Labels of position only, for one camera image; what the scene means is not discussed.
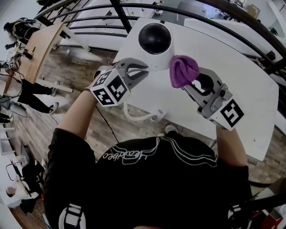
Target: white table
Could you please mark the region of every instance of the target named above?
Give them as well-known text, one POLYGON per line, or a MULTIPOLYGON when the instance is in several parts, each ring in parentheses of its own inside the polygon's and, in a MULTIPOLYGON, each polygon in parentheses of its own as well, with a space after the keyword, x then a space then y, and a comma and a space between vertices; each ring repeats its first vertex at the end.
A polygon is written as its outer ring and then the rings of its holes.
MULTIPOLYGON (((114 62, 126 57, 143 60, 138 34, 152 21, 140 18, 129 33, 114 62)), ((237 126, 246 153, 263 160, 267 152, 278 105, 278 85, 252 61, 229 46, 186 27, 168 23, 176 55, 188 55, 198 65, 215 71, 235 94, 245 113, 237 126)), ((138 84, 127 101, 151 112, 158 105, 167 111, 165 118, 199 134, 215 139, 215 125, 197 113, 198 105, 181 89, 170 84, 168 70, 150 73, 138 84)))

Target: black pants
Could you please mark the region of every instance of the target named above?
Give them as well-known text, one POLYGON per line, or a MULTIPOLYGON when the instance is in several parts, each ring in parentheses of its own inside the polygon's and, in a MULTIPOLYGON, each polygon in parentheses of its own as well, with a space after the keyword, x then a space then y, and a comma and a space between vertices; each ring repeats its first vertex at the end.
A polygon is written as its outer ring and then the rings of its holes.
POLYGON ((41 198, 41 195, 43 193, 39 182, 42 182, 43 179, 42 175, 44 172, 44 168, 40 165, 34 165, 33 163, 29 163, 22 169, 23 173, 23 181, 27 183, 30 189, 30 193, 37 192, 39 196, 35 199, 23 199, 20 204, 21 210, 27 214, 28 212, 32 213, 36 204, 36 201, 41 198))
POLYGON ((49 108, 33 94, 51 95, 53 92, 52 88, 47 88, 37 83, 31 84, 27 80, 22 80, 22 83, 22 93, 18 99, 18 102, 27 104, 37 111, 48 114, 51 111, 51 108, 49 108))
POLYGON ((0 123, 9 123, 10 117, 8 115, 0 113, 0 123))

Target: black t-shirt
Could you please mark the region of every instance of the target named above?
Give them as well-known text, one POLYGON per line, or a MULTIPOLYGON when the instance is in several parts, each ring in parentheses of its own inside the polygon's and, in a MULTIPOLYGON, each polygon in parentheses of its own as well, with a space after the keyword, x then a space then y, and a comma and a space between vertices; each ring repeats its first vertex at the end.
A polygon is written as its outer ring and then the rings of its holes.
POLYGON ((201 141, 150 137, 119 143, 97 162, 87 142, 56 129, 44 204, 52 228, 80 202, 87 228, 228 228, 231 204, 251 197, 248 167, 228 167, 201 141))

